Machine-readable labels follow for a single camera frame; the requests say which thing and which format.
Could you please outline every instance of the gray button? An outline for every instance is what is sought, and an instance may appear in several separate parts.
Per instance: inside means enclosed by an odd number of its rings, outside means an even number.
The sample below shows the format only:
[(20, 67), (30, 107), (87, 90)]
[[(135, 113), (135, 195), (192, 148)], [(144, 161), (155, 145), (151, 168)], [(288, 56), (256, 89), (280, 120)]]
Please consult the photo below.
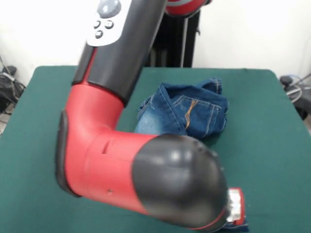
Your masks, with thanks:
[(97, 28), (99, 28), (100, 25), (101, 25), (101, 22), (99, 20), (97, 20), (94, 24), (94, 28), (97, 29)]
[(105, 22), (104, 26), (107, 29), (112, 29), (113, 28), (114, 23), (111, 20), (108, 20)]
[(116, 16), (120, 10), (121, 3), (119, 0), (101, 0), (97, 8), (97, 12), (101, 18)]
[(102, 30), (98, 30), (96, 33), (95, 33), (95, 37), (96, 39), (99, 39), (103, 36), (103, 31)]

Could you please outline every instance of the blue jeans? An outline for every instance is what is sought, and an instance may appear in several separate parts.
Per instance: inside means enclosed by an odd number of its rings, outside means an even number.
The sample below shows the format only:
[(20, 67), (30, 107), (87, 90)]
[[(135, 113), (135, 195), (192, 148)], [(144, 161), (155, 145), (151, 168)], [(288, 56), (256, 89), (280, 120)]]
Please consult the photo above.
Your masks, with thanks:
[(177, 134), (202, 139), (220, 133), (226, 124), (228, 100), (219, 79), (196, 86), (162, 83), (139, 107), (135, 132)]

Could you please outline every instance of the green tabletop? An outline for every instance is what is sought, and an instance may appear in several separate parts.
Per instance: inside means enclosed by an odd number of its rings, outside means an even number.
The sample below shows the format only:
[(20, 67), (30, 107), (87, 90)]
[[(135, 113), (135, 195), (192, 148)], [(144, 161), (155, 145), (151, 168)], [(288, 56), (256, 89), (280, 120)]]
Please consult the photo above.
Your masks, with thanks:
[[(60, 111), (75, 67), (39, 67), (0, 139), (1, 233), (182, 233), (190, 230), (62, 191), (54, 177)], [(311, 229), (311, 138), (268, 70), (146, 68), (118, 125), (132, 131), (138, 105), (161, 82), (223, 80), (228, 124), (206, 138), (241, 187), (252, 233)]]

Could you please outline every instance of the red cylinder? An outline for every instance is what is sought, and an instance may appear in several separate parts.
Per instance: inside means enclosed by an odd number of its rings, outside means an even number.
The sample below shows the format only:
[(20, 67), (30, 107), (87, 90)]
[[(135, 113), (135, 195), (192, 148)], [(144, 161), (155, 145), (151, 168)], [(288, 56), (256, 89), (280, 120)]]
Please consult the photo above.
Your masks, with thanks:
[(168, 0), (166, 13), (171, 16), (187, 17), (196, 13), (207, 0)]

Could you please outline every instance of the red robot arm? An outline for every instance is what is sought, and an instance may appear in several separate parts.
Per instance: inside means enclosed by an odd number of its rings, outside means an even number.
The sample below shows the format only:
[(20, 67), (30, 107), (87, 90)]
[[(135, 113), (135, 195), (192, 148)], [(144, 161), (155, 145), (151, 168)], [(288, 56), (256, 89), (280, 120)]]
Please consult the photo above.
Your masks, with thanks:
[(189, 16), (206, 2), (101, 0), (60, 118), (62, 189), (190, 229), (226, 224), (228, 188), (213, 152), (187, 136), (115, 130), (165, 10)]

